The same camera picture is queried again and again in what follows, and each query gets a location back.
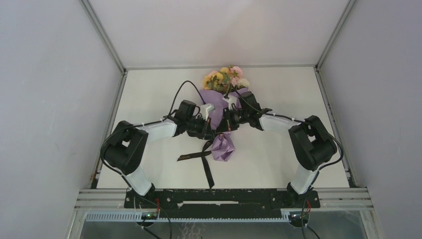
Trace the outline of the purple pink wrapping paper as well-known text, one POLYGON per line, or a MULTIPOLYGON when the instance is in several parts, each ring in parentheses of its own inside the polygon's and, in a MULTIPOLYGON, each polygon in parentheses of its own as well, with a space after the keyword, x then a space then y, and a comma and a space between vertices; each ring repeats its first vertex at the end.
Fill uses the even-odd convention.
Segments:
POLYGON ((215 90, 200 90, 204 101, 200 106, 200 114, 205 120, 210 120, 213 131, 211 154, 215 161, 229 161, 236 150, 231 139, 231 132, 235 130, 235 126, 228 124, 226 113, 241 109, 239 94, 247 91, 241 89, 237 93, 223 94, 215 90))

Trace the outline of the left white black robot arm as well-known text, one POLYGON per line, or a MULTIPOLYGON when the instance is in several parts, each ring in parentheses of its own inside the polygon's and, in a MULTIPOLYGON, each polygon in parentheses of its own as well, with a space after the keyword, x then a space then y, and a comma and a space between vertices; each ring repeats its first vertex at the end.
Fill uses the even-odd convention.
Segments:
POLYGON ((198 106, 183 100, 177 109, 171 105, 169 112, 157 121, 131 124, 122 120, 101 145, 100 159, 137 194, 136 201, 141 206, 151 207, 156 200, 154 185, 141 167, 147 144, 185 132, 199 139, 211 136, 210 113, 214 110, 211 103, 198 106))

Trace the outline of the yellow fake flower stem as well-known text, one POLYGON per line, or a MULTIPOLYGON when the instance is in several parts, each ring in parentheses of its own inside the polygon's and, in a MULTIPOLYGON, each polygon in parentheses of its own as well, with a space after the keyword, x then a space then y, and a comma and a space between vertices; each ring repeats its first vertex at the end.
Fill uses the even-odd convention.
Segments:
POLYGON ((204 90, 212 90, 222 94, 229 93, 232 89, 230 78, 228 76, 229 68, 223 67, 215 76, 205 75, 202 79, 204 90))

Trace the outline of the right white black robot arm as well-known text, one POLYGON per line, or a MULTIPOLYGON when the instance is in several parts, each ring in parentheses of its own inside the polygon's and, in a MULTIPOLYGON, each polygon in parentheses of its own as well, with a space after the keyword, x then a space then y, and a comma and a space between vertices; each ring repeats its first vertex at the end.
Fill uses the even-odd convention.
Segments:
POLYGON ((317 116, 298 119, 276 114, 269 108, 262 109, 250 91, 225 94, 222 98, 228 106, 223 109, 220 129, 234 131, 247 123, 261 131, 288 132, 299 162, 293 179, 287 185, 288 202, 293 207, 301 207, 307 201, 307 192, 312 189, 320 171, 333 165, 331 158, 336 153, 340 157, 335 163, 344 157, 343 146, 317 116))

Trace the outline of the pink bud fake flower stem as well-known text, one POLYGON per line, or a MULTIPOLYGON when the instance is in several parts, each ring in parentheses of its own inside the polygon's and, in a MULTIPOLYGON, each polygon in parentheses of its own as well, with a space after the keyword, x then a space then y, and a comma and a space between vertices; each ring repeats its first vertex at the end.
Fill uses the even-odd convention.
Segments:
POLYGON ((232 86, 237 86, 243 78, 243 70, 238 66, 229 66, 228 76, 232 86))

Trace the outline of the white fake flower stem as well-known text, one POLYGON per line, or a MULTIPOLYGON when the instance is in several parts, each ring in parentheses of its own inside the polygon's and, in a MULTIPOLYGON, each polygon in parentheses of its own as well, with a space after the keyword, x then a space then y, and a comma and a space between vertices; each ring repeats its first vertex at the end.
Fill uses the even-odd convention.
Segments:
POLYGON ((238 89, 249 88, 249 87, 250 87, 250 83, 246 78, 241 78, 237 81, 237 88, 238 89))

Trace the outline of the black ribbon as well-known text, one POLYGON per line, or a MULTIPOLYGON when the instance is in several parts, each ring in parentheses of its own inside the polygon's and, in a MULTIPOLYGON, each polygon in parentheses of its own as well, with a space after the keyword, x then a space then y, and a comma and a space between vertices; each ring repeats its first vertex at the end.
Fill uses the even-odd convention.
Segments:
POLYGON ((178 157, 177 161, 184 161, 200 158, 210 189, 215 185, 207 156, 211 155, 213 160, 227 162, 235 152, 235 146, 231 139, 230 132, 217 135, 214 139, 208 140, 202 147, 201 152, 184 154, 178 157))

